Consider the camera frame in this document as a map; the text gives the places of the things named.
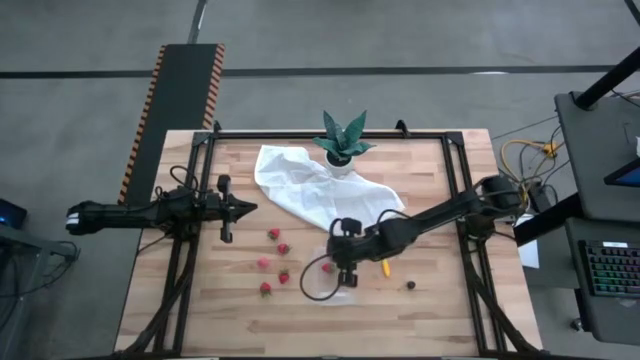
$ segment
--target small yellow object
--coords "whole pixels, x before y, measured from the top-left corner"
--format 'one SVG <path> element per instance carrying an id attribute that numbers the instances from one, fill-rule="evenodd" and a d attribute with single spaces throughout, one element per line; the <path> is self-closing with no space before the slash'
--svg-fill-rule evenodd
<path id="1" fill-rule="evenodd" d="M 391 267 L 389 266 L 389 262 L 387 261 L 387 259 L 382 260 L 382 272 L 384 273 L 385 277 L 391 276 Z"/>

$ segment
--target desk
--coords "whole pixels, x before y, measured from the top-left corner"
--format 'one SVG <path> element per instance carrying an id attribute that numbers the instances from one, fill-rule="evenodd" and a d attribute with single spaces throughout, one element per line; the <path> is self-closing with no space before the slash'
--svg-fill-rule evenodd
<path id="1" fill-rule="evenodd" d="M 187 163 L 192 137 L 193 131 L 167 133 L 156 185 L 164 189 L 176 186 L 169 168 Z M 496 174 L 488 131 L 465 130 L 464 139 L 473 181 Z M 408 214 L 449 198 L 440 143 L 425 139 L 370 142 L 378 146 L 357 158 L 356 171 L 393 188 Z M 357 299 L 356 306 L 321 306 L 307 300 L 298 289 L 298 277 L 313 250 L 325 246 L 327 235 L 270 202 L 255 184 L 253 171 L 262 144 L 304 146 L 312 159 L 323 161 L 323 151 L 309 140 L 215 142 L 209 183 L 215 184 L 220 174 L 229 174 L 233 194 L 259 207 L 233 225 L 233 244 L 219 240 L 218 222 L 203 226 L 183 356 L 476 354 L 453 225 L 420 236 L 412 247 L 390 259 L 389 279 L 383 277 L 379 263 L 359 264 L 359 286 L 349 290 Z M 280 228 L 282 241 L 293 247 L 286 256 L 277 255 L 266 237 L 273 227 Z M 158 230 L 145 230 L 140 246 L 161 235 Z M 500 305 L 527 340 L 541 347 L 515 243 L 495 236 L 487 247 Z M 138 257 L 116 350 L 128 346 L 159 307 L 170 248 L 167 240 Z M 256 265 L 261 256 L 272 260 L 266 271 Z M 282 267 L 291 272 L 291 281 L 285 285 L 277 281 Z M 411 292 L 404 287 L 408 280 L 417 284 Z M 258 292 L 263 281 L 274 287 L 273 295 L 265 299 Z M 484 318 L 491 340 L 486 312 Z M 168 329 L 170 343 L 171 321 Z"/>

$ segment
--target potted plant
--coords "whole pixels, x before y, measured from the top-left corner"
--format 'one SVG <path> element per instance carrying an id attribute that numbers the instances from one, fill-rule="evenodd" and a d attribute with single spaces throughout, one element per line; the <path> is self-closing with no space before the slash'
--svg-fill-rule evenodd
<path id="1" fill-rule="evenodd" d="M 374 147 L 374 145 L 358 141 L 362 135 L 366 118 L 367 112 L 364 111 L 342 131 L 340 124 L 336 123 L 326 111 L 324 112 L 324 127 L 327 129 L 327 138 L 316 137 L 313 142 L 327 150 L 325 161 L 333 176 L 342 176 L 353 170 L 353 157 L 362 155 Z"/>

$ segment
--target white pot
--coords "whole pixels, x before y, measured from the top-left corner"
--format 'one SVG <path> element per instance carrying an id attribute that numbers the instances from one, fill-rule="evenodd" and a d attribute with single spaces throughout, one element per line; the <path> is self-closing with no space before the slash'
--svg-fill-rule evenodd
<path id="1" fill-rule="evenodd" d="M 353 171 L 353 156 L 351 157 L 351 160 L 349 160 L 349 162 L 344 165 L 344 166 L 333 166 L 331 165 L 331 163 L 329 162 L 329 159 L 327 158 L 327 153 L 324 153 L 324 162 L 327 166 L 327 169 L 329 169 L 329 171 L 331 172 L 331 175 L 333 175 L 333 177 L 339 178 L 339 177 L 343 177 L 345 175 L 347 175 L 350 171 Z"/>

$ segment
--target keyboard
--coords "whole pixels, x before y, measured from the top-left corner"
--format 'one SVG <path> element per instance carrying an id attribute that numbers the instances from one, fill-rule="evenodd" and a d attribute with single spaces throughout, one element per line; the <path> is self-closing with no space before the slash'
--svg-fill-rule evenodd
<path id="1" fill-rule="evenodd" d="M 592 295 L 640 298 L 640 244 L 613 241 L 579 244 Z"/>

